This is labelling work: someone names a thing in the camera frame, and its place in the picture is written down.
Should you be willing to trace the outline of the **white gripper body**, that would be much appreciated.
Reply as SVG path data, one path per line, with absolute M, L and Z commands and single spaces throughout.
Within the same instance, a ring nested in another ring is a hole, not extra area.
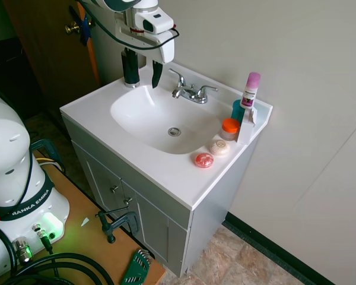
M 160 64 L 167 64 L 174 59 L 174 36 L 170 30 L 161 34 L 151 34 L 146 31 L 135 33 L 125 24 L 123 14 L 116 13 L 115 36 L 127 48 Z

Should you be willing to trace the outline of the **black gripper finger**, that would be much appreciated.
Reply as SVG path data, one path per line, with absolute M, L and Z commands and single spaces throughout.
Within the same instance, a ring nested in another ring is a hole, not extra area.
M 163 73 L 163 64 L 153 61 L 152 62 L 152 88 L 156 88 L 160 82 L 161 75 Z
M 138 55 L 133 50 L 124 48 L 121 56 L 125 86 L 128 88 L 137 88 L 140 84 Z

